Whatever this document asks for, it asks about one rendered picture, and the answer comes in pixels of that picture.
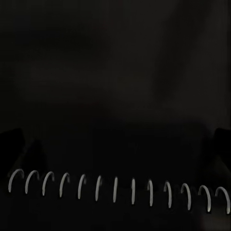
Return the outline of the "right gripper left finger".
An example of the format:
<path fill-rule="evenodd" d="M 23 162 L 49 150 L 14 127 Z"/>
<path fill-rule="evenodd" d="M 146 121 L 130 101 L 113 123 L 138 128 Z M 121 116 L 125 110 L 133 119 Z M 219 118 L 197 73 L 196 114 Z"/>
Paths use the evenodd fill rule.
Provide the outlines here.
<path fill-rule="evenodd" d="M 0 186 L 25 146 L 21 128 L 0 133 Z"/>

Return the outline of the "notebook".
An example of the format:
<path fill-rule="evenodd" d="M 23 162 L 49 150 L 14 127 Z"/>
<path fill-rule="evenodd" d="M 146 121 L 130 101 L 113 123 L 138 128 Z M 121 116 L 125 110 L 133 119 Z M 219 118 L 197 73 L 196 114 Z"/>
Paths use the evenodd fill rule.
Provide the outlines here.
<path fill-rule="evenodd" d="M 14 177 L 18 171 L 22 178 Z M 204 185 L 191 194 L 187 184 L 180 193 L 172 193 L 169 182 L 163 192 L 153 191 L 151 180 L 147 190 L 136 189 L 135 179 L 131 189 L 117 184 L 118 178 L 113 187 L 102 187 L 99 176 L 88 185 L 85 174 L 79 184 L 70 183 L 68 173 L 55 182 L 52 171 L 42 181 L 37 170 L 24 179 L 17 169 L 0 186 L 0 231 L 231 231 L 231 197 L 223 187 L 210 196 Z"/>

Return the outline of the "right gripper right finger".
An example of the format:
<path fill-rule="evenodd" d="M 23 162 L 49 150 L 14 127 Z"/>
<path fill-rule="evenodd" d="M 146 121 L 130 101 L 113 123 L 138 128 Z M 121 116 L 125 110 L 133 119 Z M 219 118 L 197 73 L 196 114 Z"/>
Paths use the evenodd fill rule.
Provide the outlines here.
<path fill-rule="evenodd" d="M 231 130 L 217 128 L 212 145 L 231 172 Z"/>

